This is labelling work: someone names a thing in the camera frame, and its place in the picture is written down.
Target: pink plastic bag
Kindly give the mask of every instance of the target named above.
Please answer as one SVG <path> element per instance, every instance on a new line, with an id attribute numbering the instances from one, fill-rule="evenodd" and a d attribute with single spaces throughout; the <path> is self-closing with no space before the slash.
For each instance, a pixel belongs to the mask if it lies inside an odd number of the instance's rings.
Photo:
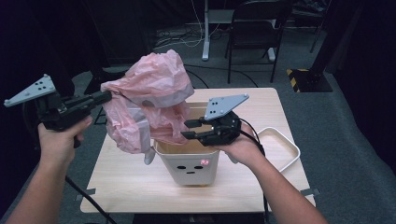
<path id="1" fill-rule="evenodd" d="M 130 153 L 147 153 L 150 137 L 169 144 L 185 144 L 180 132 L 190 109 L 185 100 L 194 91 L 180 56 L 173 50 L 142 57 L 126 76 L 103 83 L 113 98 L 104 104 L 107 132 L 117 146 Z"/>

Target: desk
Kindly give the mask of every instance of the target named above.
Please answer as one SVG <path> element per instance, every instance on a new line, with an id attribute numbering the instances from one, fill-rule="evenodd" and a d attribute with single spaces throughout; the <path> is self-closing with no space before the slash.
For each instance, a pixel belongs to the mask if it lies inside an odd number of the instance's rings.
<path id="1" fill-rule="evenodd" d="M 202 60 L 209 60 L 210 36 L 209 23 L 231 23 L 233 19 L 233 10 L 231 9 L 210 9 L 208 0 L 205 0 L 205 41 L 202 52 Z M 268 49 L 268 59 L 273 62 L 275 60 L 274 49 Z"/>
<path id="2" fill-rule="evenodd" d="M 249 99 L 234 112 L 260 131 L 274 127 L 292 140 L 289 124 L 275 89 L 209 89 L 195 90 L 187 102 L 207 102 L 210 97 L 248 93 Z M 293 155 L 263 141 L 268 160 L 277 168 L 290 161 Z M 157 155 L 151 165 L 143 163 L 143 154 L 128 154 L 116 148 L 106 137 L 93 169 L 88 189 L 96 189 L 92 197 L 108 213 L 230 213 L 262 212 L 262 189 L 250 170 L 233 164 L 224 152 L 220 153 L 215 182 L 206 187 L 185 187 L 174 182 Z M 304 168 L 297 160 L 283 175 L 297 189 L 309 189 Z M 308 200 L 315 205 L 313 196 Z M 87 201 L 81 211 L 96 213 Z"/>

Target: black chair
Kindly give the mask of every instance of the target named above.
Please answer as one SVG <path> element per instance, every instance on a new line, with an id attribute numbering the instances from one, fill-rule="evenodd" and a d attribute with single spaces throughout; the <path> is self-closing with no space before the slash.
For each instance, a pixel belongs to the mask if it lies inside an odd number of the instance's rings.
<path id="1" fill-rule="evenodd" d="M 315 4 L 310 7 L 309 5 L 304 5 L 301 1 L 293 1 L 291 16 L 295 20 L 308 21 L 308 23 L 312 23 L 317 27 L 314 43 L 312 44 L 311 50 L 309 50 L 310 53 L 314 51 L 315 45 L 317 44 L 318 37 L 322 30 L 323 23 L 326 20 L 326 15 L 328 14 L 332 0 L 322 0 L 321 2 L 323 2 L 324 8 L 319 10 L 322 6 L 318 5 L 316 2 L 314 2 Z"/>
<path id="2" fill-rule="evenodd" d="M 276 58 L 270 82 L 274 81 L 283 28 L 291 13 L 290 1 L 250 0 L 239 5 L 233 12 L 230 37 L 225 52 L 229 57 L 228 83 L 230 83 L 233 49 L 265 49 L 264 57 L 270 48 L 276 48 Z"/>

